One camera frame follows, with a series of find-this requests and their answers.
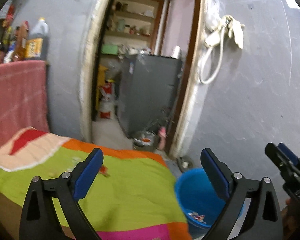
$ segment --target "orange fabric border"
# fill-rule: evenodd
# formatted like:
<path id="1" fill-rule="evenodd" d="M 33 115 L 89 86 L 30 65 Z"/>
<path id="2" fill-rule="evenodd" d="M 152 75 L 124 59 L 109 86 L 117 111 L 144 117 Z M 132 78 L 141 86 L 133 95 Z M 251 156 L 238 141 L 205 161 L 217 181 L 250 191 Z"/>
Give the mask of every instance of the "orange fabric border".
<path id="1" fill-rule="evenodd" d="M 192 240 L 188 233 L 188 224 L 182 222 L 168 223 L 168 230 L 171 240 Z"/>
<path id="2" fill-rule="evenodd" d="M 113 150 L 102 146 L 97 146 L 92 143 L 85 143 L 81 142 L 76 139 L 70 139 L 62 147 L 70 150 L 82 151 L 86 153 L 92 152 L 94 148 L 100 148 L 104 155 L 115 157 L 118 159 L 136 159 L 136 158 L 149 158 L 152 159 L 164 167 L 167 168 L 165 161 L 159 154 L 151 153 L 151 152 L 141 152 L 141 151 L 134 151 L 134 150 Z"/>

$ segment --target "red patch on cloth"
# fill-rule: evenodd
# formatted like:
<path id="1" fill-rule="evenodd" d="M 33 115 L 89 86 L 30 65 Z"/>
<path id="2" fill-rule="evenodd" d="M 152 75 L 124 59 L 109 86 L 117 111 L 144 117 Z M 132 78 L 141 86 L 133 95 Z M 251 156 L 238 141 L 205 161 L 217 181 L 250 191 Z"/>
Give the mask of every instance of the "red patch on cloth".
<path id="1" fill-rule="evenodd" d="M 31 142 L 37 138 L 39 138 L 42 135 L 47 134 L 47 132 L 42 132 L 38 130 L 27 130 L 25 131 L 13 144 L 12 151 L 10 152 L 9 155 L 15 154 L 18 150 L 26 146 L 28 142 Z"/>

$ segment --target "blue gripper pad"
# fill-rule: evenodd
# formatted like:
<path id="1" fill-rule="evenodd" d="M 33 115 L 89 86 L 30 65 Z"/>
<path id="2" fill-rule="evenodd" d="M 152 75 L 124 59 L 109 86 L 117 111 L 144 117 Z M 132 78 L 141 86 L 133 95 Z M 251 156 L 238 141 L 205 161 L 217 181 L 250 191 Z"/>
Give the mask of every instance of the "blue gripper pad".
<path id="1" fill-rule="evenodd" d="M 279 143 L 278 148 L 292 161 L 294 166 L 298 165 L 298 157 L 284 143 Z"/>
<path id="2" fill-rule="evenodd" d="M 232 172 L 228 166 L 220 162 L 209 148 L 201 152 L 200 159 L 201 165 L 218 197 L 225 201 L 228 200 L 232 191 Z"/>
<path id="3" fill-rule="evenodd" d="M 74 178 L 73 198 L 79 201 L 87 195 L 96 175 L 103 164 L 103 152 L 95 148 L 88 157 L 72 171 Z"/>

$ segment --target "gray refrigerator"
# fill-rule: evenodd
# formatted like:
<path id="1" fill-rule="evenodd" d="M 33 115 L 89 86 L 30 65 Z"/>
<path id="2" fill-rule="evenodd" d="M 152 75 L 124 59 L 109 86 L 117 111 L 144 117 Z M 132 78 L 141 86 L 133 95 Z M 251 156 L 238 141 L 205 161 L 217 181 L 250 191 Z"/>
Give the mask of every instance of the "gray refrigerator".
<path id="1" fill-rule="evenodd" d="M 171 57 L 139 54 L 123 60 L 117 115 L 128 138 L 162 115 L 163 109 L 173 109 L 181 67 L 182 61 Z"/>

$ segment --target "metal screw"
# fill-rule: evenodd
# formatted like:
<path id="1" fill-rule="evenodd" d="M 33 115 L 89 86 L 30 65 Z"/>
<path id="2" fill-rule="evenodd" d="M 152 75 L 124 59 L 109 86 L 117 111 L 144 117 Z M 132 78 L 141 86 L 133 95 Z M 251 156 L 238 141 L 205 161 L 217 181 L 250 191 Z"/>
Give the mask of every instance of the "metal screw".
<path id="1" fill-rule="evenodd" d="M 267 177 L 265 177 L 263 180 L 265 181 L 265 183 L 270 183 L 271 182 L 271 179 L 269 179 Z"/>
<path id="2" fill-rule="evenodd" d="M 64 173 L 62 173 L 62 175 L 61 175 L 64 179 L 67 179 L 67 178 L 69 178 L 70 177 L 70 172 L 64 172 Z"/>
<path id="3" fill-rule="evenodd" d="M 242 178 L 242 174 L 241 174 L 241 173 L 238 173 L 238 172 L 236 172 L 233 176 L 234 176 L 236 179 L 241 179 L 241 178 Z"/>
<path id="4" fill-rule="evenodd" d="M 33 182 L 37 182 L 39 180 L 39 176 L 34 176 L 33 178 L 32 178 L 32 181 Z"/>

